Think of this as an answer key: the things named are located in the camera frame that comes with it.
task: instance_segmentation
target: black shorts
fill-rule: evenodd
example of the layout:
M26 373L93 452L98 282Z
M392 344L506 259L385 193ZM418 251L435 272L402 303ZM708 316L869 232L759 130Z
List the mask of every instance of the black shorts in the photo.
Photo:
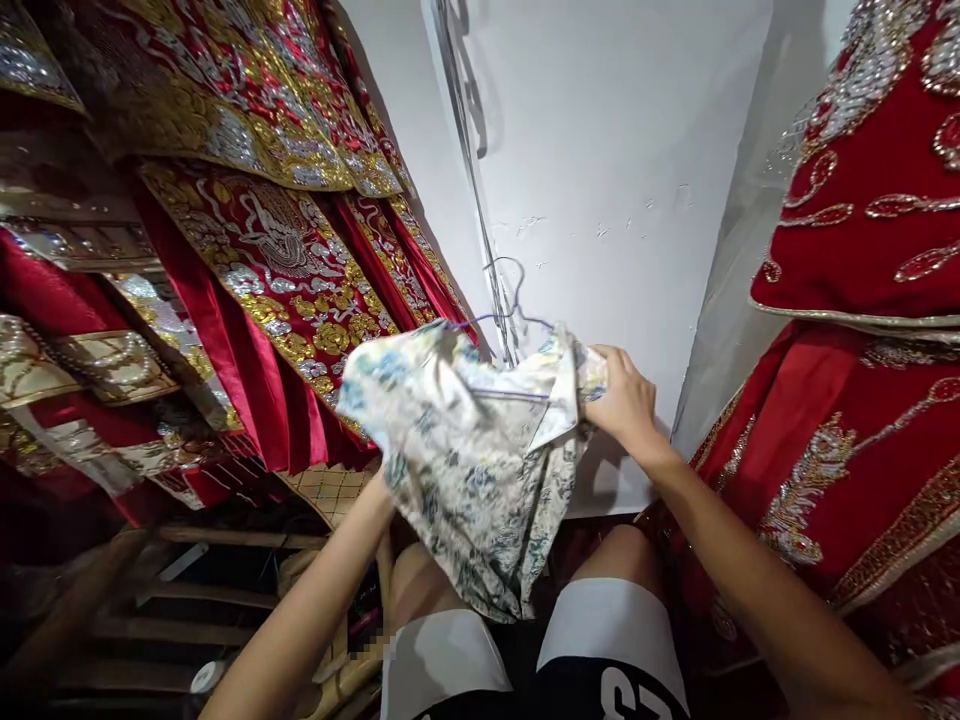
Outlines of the black shorts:
M688 718L666 608L626 580L571 583L557 599L526 705L469 610L409 623L384 663L383 720Z

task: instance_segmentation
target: hanging costume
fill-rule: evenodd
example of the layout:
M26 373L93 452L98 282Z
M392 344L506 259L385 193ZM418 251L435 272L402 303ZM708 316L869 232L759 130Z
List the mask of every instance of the hanging costume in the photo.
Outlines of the hanging costume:
M109 331L132 343L125 363L156 363L146 375L166 378L171 395L141 389L122 411L98 406L111 420L100 440L172 437L148 404L176 398L212 443L209 462L175 463L178 478L193 478L192 507L249 495L250 472L365 464L375 449L333 412L349 352L464 316L333 10L259 0L33 7L31 16L18 0L0 2L0 223L5 252L23 256L4 269L0 311L51 349L61 330ZM48 265L44 277L64 294L37 297L29 263ZM96 312L75 306L78 322L55 327L51 313L80 287ZM135 523L155 514L124 512Z
M955 1L858 4L751 293L801 319L692 460L931 717L960 698L958 28ZM682 534L654 528L696 670L750 672Z

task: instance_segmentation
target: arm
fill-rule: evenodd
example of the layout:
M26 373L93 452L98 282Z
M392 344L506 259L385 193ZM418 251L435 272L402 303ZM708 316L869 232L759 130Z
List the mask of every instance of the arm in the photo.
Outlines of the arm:
M623 350L586 415L659 490L727 608L767 660L798 718L914 718L907 693L853 632L762 545L655 428L656 388Z
M281 720L310 681L393 517L382 470L240 653L202 720Z

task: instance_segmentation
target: white wall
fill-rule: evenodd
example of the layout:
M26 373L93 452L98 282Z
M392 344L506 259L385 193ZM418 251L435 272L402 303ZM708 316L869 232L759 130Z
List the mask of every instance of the white wall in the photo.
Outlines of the white wall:
M479 241L420 0L343 4L439 249L473 310L486 312ZM658 417L670 428L771 2L468 0L466 8L496 252L524 263L527 314L630 352L657 383ZM648 502L639 468L595 442L573 514Z

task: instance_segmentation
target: hand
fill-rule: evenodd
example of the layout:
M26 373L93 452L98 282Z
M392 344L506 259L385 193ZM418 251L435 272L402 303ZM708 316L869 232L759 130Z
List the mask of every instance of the hand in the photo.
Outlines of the hand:
M622 348L594 345L607 361L607 392L587 403L587 420L612 435L641 467L679 459L654 419L657 386L637 370Z

